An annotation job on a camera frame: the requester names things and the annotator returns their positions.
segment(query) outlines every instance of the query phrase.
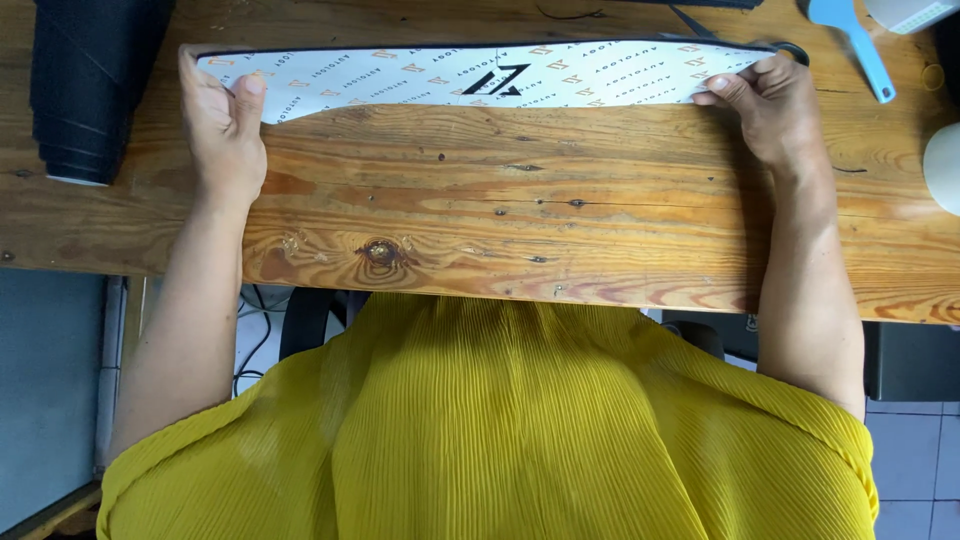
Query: fingernail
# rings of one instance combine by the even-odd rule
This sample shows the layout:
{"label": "fingernail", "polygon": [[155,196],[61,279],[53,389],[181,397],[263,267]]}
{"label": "fingernail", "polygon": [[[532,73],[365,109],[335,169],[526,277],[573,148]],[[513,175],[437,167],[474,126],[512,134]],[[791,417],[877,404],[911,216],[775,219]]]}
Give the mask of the fingernail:
{"label": "fingernail", "polygon": [[244,77],[243,84],[247,87],[247,90],[249,90],[251,94],[258,94],[266,87],[263,79],[260,79],[256,75],[248,75]]}
{"label": "fingernail", "polygon": [[724,79],[723,77],[717,77],[716,79],[710,81],[707,87],[711,90],[722,90],[726,88],[729,83],[730,81],[727,79]]}

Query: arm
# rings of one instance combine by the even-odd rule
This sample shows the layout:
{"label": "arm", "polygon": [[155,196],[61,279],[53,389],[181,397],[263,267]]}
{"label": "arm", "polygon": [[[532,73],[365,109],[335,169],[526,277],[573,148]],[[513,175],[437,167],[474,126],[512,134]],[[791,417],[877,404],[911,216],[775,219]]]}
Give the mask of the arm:
{"label": "arm", "polygon": [[777,55],[738,75],[718,75],[708,88],[694,101],[736,109],[748,146],[774,175],[777,215],[760,291],[756,370],[863,420],[863,327],[810,72]]}
{"label": "arm", "polygon": [[130,365],[123,366],[112,460],[146,436],[230,397],[236,303],[247,212],[267,158],[260,141],[265,84],[233,95],[180,49],[183,117],[197,166],[194,206],[174,244],[163,288]]}

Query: white paper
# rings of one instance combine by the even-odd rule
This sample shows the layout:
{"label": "white paper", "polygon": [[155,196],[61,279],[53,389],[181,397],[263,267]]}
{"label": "white paper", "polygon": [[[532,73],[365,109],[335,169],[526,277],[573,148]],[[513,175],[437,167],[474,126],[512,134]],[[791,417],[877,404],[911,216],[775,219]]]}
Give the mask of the white paper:
{"label": "white paper", "polygon": [[658,40],[510,47],[343,49],[222,54],[198,66],[225,86],[267,81],[263,121],[367,104],[617,107],[689,103],[703,82],[773,56]]}

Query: person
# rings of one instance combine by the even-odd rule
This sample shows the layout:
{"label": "person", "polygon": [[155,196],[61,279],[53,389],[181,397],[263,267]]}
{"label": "person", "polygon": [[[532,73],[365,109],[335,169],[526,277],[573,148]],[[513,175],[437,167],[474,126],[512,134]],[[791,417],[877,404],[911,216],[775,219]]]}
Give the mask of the person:
{"label": "person", "polygon": [[198,173],[123,367],[102,539],[869,538],[863,335],[808,70],[708,80],[776,183],[756,373],[625,307],[374,293],[230,400],[266,86],[180,52]]}

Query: white container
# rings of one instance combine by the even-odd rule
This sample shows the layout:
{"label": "white container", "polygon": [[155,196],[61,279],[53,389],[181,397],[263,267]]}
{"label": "white container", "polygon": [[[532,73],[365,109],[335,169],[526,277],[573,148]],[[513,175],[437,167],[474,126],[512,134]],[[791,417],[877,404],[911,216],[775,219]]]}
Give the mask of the white container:
{"label": "white container", "polygon": [[924,178],[933,200],[960,215],[960,124],[946,126],[927,143]]}
{"label": "white container", "polygon": [[960,0],[863,0],[863,3],[876,22],[897,34],[919,32],[960,11]]}

